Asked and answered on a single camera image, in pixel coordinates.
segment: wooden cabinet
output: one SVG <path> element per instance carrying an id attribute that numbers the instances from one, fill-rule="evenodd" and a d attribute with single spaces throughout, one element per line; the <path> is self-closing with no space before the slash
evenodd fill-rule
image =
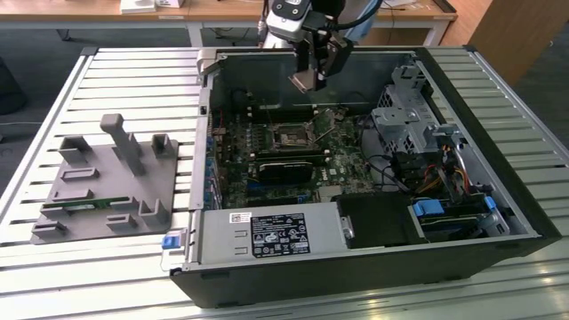
<path id="1" fill-rule="evenodd" d="M 569 0 L 447 0 L 458 18 L 441 45 L 473 45 L 507 84 L 523 76 L 569 19 Z"/>

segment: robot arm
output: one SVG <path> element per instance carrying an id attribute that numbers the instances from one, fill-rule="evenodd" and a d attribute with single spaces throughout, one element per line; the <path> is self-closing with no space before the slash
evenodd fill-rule
<path id="1" fill-rule="evenodd" d="M 294 48 L 296 73 L 290 80 L 302 92 L 322 89 L 326 78 L 340 73 L 354 48 L 341 32 L 373 17 L 382 0 L 365 0 L 362 6 L 361 1 L 355 2 L 349 1 L 346 10 L 345 0 L 273 0 L 270 8 L 268 4 L 265 6 L 261 22 L 269 11 L 265 17 L 268 31 Z M 354 10 L 359 11 L 358 18 L 338 23 L 340 16 L 353 16 Z"/>

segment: motherboard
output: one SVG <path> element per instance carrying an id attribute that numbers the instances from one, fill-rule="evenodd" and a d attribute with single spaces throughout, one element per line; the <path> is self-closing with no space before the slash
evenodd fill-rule
<path id="1" fill-rule="evenodd" d="M 312 106 L 282 113 L 254 104 L 242 113 L 220 112 L 212 135 L 224 209 L 329 202 L 373 191 L 357 142 L 361 116 L 348 113 Z"/>

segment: blue tab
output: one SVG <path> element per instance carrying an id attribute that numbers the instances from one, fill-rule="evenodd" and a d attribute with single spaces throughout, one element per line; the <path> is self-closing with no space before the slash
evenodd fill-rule
<path id="1" fill-rule="evenodd" d="M 422 215 L 441 215 L 445 213 L 441 202 L 435 199 L 417 201 L 413 205 L 413 210 L 417 217 Z"/>
<path id="2" fill-rule="evenodd" d="M 486 202 L 486 206 L 490 209 L 490 211 L 495 209 L 495 202 L 491 197 L 485 197 L 483 202 Z"/>
<path id="3" fill-rule="evenodd" d="M 423 215 L 423 210 L 421 209 L 421 206 L 418 205 L 418 203 L 415 203 L 413 205 L 413 211 L 415 212 L 415 216 L 419 217 L 421 215 Z"/>
<path id="4" fill-rule="evenodd" d="M 166 235 L 161 239 L 161 248 L 164 250 L 168 249 L 178 249 L 180 248 L 180 236 L 178 235 Z"/>

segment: power supply label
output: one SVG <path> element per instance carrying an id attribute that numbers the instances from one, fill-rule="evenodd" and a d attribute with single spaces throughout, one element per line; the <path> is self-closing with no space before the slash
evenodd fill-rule
<path id="1" fill-rule="evenodd" d="M 310 253 L 304 213 L 250 217 L 250 241 L 254 258 Z"/>

